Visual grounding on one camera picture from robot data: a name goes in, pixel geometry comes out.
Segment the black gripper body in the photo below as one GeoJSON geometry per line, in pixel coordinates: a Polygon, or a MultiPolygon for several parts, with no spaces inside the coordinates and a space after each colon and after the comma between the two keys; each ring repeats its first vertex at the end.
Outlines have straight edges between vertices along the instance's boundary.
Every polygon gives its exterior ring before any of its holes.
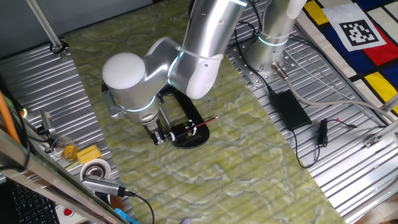
{"type": "Polygon", "coordinates": [[[163,130],[163,127],[162,127],[159,119],[144,123],[143,127],[144,127],[145,131],[147,132],[147,134],[149,135],[149,137],[153,132],[156,132],[158,129],[163,130]]]}

